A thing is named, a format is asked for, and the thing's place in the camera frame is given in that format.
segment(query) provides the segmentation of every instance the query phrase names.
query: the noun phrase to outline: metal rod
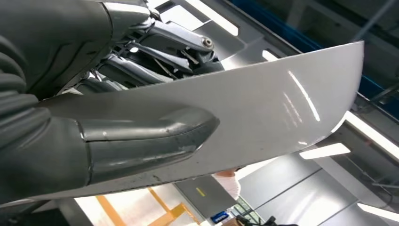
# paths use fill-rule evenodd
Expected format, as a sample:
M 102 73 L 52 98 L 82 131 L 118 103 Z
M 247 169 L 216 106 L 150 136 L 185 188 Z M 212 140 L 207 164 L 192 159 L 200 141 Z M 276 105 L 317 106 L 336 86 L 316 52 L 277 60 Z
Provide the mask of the metal rod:
M 396 0 L 387 0 L 374 16 L 371 17 L 370 20 L 361 28 L 361 30 L 355 34 L 351 41 L 360 40 L 395 2 Z
M 398 185 L 386 185 L 386 184 L 379 184 L 379 183 L 372 183 L 372 185 L 374 185 L 374 186 L 380 186 L 380 187 L 396 188 L 396 189 L 399 188 Z

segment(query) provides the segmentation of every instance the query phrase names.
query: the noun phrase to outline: glossy white surface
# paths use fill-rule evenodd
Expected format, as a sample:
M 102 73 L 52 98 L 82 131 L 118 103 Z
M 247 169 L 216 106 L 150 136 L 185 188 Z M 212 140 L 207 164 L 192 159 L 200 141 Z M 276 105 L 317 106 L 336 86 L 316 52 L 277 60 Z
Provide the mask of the glossy white surface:
M 168 183 L 301 150 L 329 136 L 350 108 L 362 66 L 363 43 L 356 42 L 165 84 L 75 97 L 69 104 L 80 117 L 127 119 L 153 113 L 162 104 L 192 105 L 209 110 L 221 124 L 185 161 L 55 196 Z M 68 101 L 63 107 L 71 109 Z M 62 112 L 61 107 L 53 113 Z
M 304 159 L 316 159 L 321 157 L 327 157 L 331 155 L 344 154 L 351 152 L 345 145 L 341 143 L 328 145 L 324 147 L 315 148 L 309 151 L 299 153 Z

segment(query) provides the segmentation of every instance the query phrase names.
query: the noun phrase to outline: gray panel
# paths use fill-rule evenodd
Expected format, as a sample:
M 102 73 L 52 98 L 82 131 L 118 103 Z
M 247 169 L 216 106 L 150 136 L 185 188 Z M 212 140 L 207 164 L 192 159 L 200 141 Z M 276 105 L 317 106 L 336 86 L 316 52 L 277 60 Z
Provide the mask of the gray panel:
M 93 225 L 74 198 L 58 199 L 56 204 L 69 225 Z
M 320 226 L 387 226 L 387 224 L 378 216 L 352 205 Z
M 241 179 L 241 197 L 256 209 L 320 169 L 297 153 L 284 155 Z
M 195 32 L 212 39 L 215 44 L 215 53 L 217 53 L 219 60 L 234 55 L 245 47 L 244 43 L 225 29 L 221 29 L 214 21 L 204 24 L 195 30 Z
M 204 218 L 214 216 L 236 204 L 212 176 L 185 180 L 175 185 Z
M 276 217 L 279 224 L 317 226 L 354 202 L 356 198 L 348 190 L 321 170 L 256 212 L 263 219 Z

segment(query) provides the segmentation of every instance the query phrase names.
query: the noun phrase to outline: overhead light fixture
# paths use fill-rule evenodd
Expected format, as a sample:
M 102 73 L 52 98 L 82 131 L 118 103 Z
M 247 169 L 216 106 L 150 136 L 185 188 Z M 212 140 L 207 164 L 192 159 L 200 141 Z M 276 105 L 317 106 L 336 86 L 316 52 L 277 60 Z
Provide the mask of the overhead light fixture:
M 169 0 L 148 0 L 148 4 L 152 8 L 156 8 Z
M 164 22 L 173 21 L 190 31 L 194 31 L 195 29 L 204 25 L 203 22 L 201 22 L 182 6 L 175 6 L 171 9 L 168 9 L 167 11 L 161 13 L 161 18 Z
M 316 159 L 316 158 L 337 155 L 337 154 L 344 154 L 349 152 L 351 151 L 347 147 L 345 147 L 345 145 L 338 143 L 338 144 L 328 145 L 325 147 L 319 147 L 310 151 L 305 151 L 299 153 L 299 155 L 304 159 Z
M 238 35 L 238 27 L 228 21 L 226 18 L 216 13 L 209 6 L 205 5 L 200 0 L 186 0 L 187 3 L 198 9 L 200 12 L 205 14 L 209 19 L 213 20 L 215 23 L 220 25 L 223 29 L 228 31 L 230 34 L 237 36 Z
M 384 137 L 381 133 L 377 132 L 377 130 L 373 129 L 359 117 L 354 115 L 351 112 L 346 112 L 345 119 L 349 124 L 357 128 L 361 133 L 363 133 L 366 137 L 373 140 L 376 144 L 378 144 L 381 148 L 385 149 L 391 155 L 393 155 L 397 160 L 399 160 L 399 147 Z
M 399 222 L 399 214 L 397 214 L 397 213 L 390 212 L 390 211 L 383 210 L 383 209 L 376 208 L 376 207 L 372 207 L 372 206 L 369 206 L 369 205 L 364 205 L 364 204 L 361 204 L 361 203 L 358 203 L 358 206 L 365 212 L 372 213 L 372 214 L 375 214 L 377 216 L 380 216 L 380 217 L 383 217 L 383 218 L 387 218 L 387 219 Z
M 131 53 L 137 53 L 138 52 L 138 48 L 137 47 L 133 47 L 130 49 Z
M 278 58 L 275 55 L 273 55 L 271 52 L 269 52 L 267 50 L 263 50 L 262 51 L 262 56 L 267 61 L 276 61 L 276 60 L 278 60 Z

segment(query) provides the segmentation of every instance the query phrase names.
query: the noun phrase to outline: gray wall panel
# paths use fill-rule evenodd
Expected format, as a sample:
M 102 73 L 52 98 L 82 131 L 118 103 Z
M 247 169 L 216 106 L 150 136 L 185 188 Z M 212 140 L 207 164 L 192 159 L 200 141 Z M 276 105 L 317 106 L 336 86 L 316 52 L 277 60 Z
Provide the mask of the gray wall panel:
M 387 226 L 378 216 L 362 211 L 357 205 L 352 205 L 320 226 Z
M 284 155 L 241 179 L 240 195 L 256 209 L 319 169 L 297 153 Z
M 348 190 L 321 170 L 256 212 L 263 219 L 275 216 L 279 224 L 317 226 L 356 200 Z

